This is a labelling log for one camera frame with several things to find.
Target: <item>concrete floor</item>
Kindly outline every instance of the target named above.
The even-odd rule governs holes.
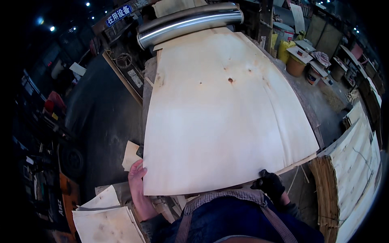
[[[304,75],[297,80],[321,122],[324,145],[328,146],[342,135],[340,123],[347,112],[336,114],[320,88],[310,85]],[[333,89],[338,94],[347,91],[338,83]],[[87,154],[86,174],[80,181],[81,200],[87,202],[95,196],[95,187],[127,180],[121,164],[127,140],[141,143],[142,109],[101,55],[88,65],[65,103],[68,106],[66,126],[83,141]],[[281,178],[288,191],[296,174],[289,197],[299,206],[303,221],[317,227],[316,185],[308,165],[304,164],[303,168],[309,183],[301,167],[297,174],[295,168]]]
[[[81,200],[95,196],[95,187],[127,180],[122,167],[127,141],[141,142],[142,108],[100,54],[65,99],[66,127],[78,135],[86,152]]]

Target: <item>tire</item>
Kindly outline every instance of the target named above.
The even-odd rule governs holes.
[[[78,179],[83,176],[85,172],[85,159],[83,154],[77,148],[66,145],[61,153],[62,168],[65,175]]]

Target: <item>gloved hand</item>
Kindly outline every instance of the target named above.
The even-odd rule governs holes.
[[[279,203],[281,195],[285,191],[279,177],[274,173],[269,173],[266,170],[259,172],[260,178],[254,181],[251,189],[259,189],[266,193],[273,203]]]

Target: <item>bare hand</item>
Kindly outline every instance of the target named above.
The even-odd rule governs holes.
[[[143,195],[143,181],[142,177],[144,177],[147,173],[147,169],[143,168],[143,160],[137,160],[135,163],[131,165],[130,172],[128,173],[128,184],[130,186],[131,194],[141,193]]]

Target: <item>steel pipe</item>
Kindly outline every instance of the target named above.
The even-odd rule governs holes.
[[[138,28],[138,33],[143,32],[145,30],[149,30],[155,26],[161,25],[163,23],[166,23],[168,21],[179,19],[188,15],[197,14],[197,13],[205,13],[215,10],[223,10],[223,9],[239,9],[238,5],[235,3],[218,3],[218,4],[207,4],[200,7],[195,8],[189,8],[182,11],[178,11],[166,16],[162,16],[160,18],[154,19],[151,22],[148,22],[146,24],[142,24]]]
[[[196,12],[177,19],[171,19],[140,32],[137,34],[137,40],[144,50],[150,45],[156,45],[177,36],[229,24],[242,24],[243,20],[243,13],[237,7],[235,9]]]

